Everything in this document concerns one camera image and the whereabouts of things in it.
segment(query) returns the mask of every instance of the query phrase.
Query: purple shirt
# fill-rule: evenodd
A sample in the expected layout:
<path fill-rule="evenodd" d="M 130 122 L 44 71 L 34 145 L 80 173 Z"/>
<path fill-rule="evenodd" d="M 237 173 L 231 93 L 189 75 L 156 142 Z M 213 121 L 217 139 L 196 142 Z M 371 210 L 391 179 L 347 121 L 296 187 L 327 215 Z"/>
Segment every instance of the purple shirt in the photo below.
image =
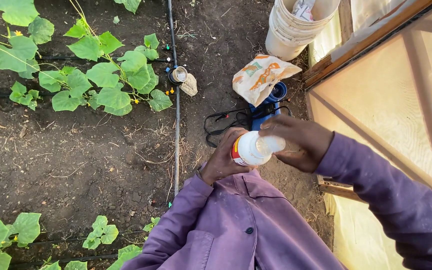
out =
<path fill-rule="evenodd" d="M 432 269 L 432 191 L 369 147 L 335 133 L 316 173 L 354 185 L 411 269 Z M 208 186 L 186 180 L 122 270 L 345 269 L 285 196 L 258 171 Z"/>

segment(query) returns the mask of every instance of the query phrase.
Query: rock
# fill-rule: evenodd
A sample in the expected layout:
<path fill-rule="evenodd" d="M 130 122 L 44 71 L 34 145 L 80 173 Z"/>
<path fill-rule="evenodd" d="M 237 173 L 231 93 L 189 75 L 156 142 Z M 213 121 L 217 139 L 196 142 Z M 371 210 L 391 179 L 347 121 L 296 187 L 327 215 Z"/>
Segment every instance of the rock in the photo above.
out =
<path fill-rule="evenodd" d="M 137 192 L 134 192 L 132 194 L 132 200 L 135 201 L 135 202 L 140 202 L 141 201 L 141 195 L 139 193 L 137 193 Z"/>
<path fill-rule="evenodd" d="M 194 97 L 198 93 L 196 78 L 191 73 L 188 73 L 188 78 L 186 78 L 186 81 L 181 84 L 180 88 L 190 97 Z"/>

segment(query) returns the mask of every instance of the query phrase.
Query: paper bag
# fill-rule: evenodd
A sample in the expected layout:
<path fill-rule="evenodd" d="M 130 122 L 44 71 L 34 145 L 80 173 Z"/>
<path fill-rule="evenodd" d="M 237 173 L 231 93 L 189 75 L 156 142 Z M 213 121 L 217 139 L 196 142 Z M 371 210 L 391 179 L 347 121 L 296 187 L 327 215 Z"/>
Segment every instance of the paper bag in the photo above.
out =
<path fill-rule="evenodd" d="M 301 68 L 277 57 L 258 54 L 233 77 L 233 90 L 248 103 L 258 107 L 275 84 L 300 72 Z"/>

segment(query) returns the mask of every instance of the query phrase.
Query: white plastic bucket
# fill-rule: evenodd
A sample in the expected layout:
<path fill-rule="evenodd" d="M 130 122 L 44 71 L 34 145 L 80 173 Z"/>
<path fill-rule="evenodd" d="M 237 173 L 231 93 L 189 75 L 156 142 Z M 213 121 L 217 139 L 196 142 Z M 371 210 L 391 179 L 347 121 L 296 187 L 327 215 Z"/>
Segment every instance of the white plastic bucket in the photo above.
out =
<path fill-rule="evenodd" d="M 296 58 L 321 33 L 339 6 L 339 0 L 316 0 L 311 9 L 315 21 L 303 21 L 291 14 L 296 1 L 275 0 L 269 14 L 266 50 L 283 61 Z"/>

